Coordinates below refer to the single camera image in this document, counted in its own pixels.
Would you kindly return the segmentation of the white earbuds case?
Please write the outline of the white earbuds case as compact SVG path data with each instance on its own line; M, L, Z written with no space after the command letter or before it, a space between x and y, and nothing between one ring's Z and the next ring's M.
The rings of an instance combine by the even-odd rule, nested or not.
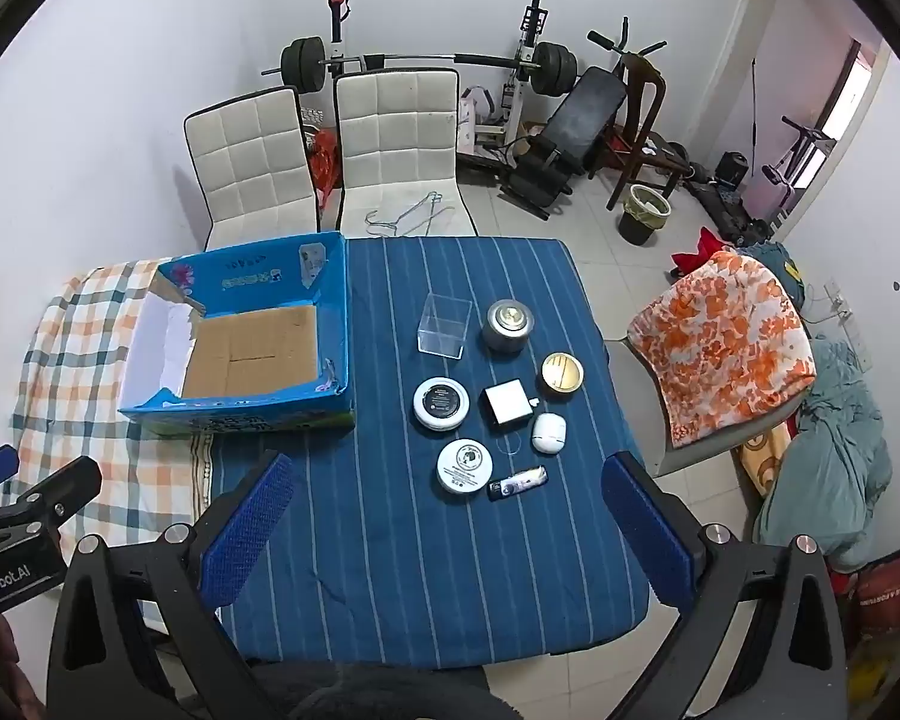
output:
M533 421L532 445L538 454L560 454L566 447L567 422L557 413L541 413Z

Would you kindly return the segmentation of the small colourful tube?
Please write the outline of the small colourful tube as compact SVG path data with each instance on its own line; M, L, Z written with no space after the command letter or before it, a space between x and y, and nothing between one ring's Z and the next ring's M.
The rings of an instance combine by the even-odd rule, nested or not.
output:
M491 481L487 484L487 497L491 500L507 499L507 497L518 496L530 489L544 486L548 481L548 470L543 465L533 466L533 468L526 468L526 470L521 470L521 472L505 478Z

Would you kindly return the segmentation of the gold round tin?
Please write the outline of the gold round tin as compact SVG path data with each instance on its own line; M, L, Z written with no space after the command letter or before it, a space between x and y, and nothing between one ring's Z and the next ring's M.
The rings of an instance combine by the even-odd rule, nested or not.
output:
M546 356L539 369L539 377L549 392L568 397L582 387L585 380L582 362L571 353L556 351Z

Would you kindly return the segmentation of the white square charger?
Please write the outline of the white square charger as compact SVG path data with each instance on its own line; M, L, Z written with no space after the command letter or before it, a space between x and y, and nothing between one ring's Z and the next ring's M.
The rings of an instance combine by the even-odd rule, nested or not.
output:
M539 400L526 393L518 379L496 383L482 390L489 415L496 426L507 426L510 422L522 422L531 418L538 408Z

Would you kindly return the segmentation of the white round cream tin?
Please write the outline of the white round cream tin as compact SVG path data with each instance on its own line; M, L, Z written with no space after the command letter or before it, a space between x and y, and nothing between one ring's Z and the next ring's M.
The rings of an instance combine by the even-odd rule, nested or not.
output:
M493 466L493 457L484 445L471 439L453 440L437 457L437 481L447 493L469 496L486 488Z

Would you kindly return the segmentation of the silver metal tin can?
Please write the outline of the silver metal tin can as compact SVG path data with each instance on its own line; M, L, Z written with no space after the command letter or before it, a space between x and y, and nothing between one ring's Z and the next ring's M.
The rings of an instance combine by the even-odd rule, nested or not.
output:
M523 302L499 299L489 305L481 335L487 348L501 355L516 355L525 348L535 328L535 316Z

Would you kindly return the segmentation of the clear acrylic cube box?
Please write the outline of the clear acrylic cube box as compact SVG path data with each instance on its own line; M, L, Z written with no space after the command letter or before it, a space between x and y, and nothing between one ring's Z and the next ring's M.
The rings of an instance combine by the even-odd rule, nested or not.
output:
M466 299L427 294L416 333L419 353L459 361L464 355L471 314L473 304Z

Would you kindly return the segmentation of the teal blanket pile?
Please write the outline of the teal blanket pile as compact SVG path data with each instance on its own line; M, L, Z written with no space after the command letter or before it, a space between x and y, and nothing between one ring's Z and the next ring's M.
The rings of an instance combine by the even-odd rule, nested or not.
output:
M752 539L784 546L811 536L834 571L850 574L868 561L875 509L893 465L883 415L852 346L814 333L811 351L816 379L798 406L797 434Z

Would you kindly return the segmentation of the blue striped tablecloth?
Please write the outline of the blue striped tablecloth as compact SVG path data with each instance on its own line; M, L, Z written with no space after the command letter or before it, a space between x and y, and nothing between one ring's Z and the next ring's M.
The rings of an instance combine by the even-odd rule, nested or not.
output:
M261 452L292 463L292 497L222 613L242 655L461 668L605 644L635 628L649 585L601 495L631 447L600 328L556 239L364 239L349 247L356 421L224 434L212 486ZM453 494L445 437L413 411L432 377L471 398L518 382L566 421L543 486Z

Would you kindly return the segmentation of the orange floral cloth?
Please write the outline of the orange floral cloth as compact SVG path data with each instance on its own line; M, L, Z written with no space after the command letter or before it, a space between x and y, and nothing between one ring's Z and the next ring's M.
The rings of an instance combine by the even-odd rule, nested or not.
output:
M802 317L774 273L722 249L632 319L629 346L683 447L781 408L816 379Z

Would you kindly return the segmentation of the red box on floor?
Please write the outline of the red box on floor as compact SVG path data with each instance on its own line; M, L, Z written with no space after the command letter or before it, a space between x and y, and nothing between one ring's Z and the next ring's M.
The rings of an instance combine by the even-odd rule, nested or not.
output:
M848 637L878 637L900 629L900 556L853 574L829 573Z

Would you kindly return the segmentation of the red cloth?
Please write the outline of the red cloth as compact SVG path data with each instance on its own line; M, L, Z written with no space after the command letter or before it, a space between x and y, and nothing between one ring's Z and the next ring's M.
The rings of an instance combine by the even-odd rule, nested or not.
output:
M724 249L725 245L727 243L724 239L713 234L708 227L701 227L699 236L697 236L696 249L692 252L676 252L671 255L673 268L670 270L670 278L676 281L689 275L691 271L704 265L715 252Z

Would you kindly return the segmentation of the black weight bench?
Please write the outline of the black weight bench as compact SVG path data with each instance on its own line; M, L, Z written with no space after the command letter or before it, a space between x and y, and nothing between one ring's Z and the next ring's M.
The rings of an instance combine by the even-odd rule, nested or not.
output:
M546 221L569 179L585 172L585 158L626 98L624 83L608 70L590 67L575 83L541 132L528 138L515 158L502 192L518 208Z

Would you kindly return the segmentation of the right white padded chair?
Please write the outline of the right white padded chair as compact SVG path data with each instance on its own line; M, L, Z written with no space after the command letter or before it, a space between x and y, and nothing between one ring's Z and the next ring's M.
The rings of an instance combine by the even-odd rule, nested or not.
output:
M458 185L460 80L450 68L390 68L334 82L343 190L336 229L370 238L364 216L386 216L435 190L453 206L426 238L472 238L476 226Z

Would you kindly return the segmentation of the white squat rack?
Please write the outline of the white squat rack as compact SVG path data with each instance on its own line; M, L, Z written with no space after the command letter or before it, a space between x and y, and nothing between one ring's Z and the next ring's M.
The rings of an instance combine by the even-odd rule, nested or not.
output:
M467 86L458 98L457 151L466 156L504 148L520 133L525 93L530 86L533 54L548 18L541 0L530 0L521 18L520 37L504 85L494 96L486 86Z

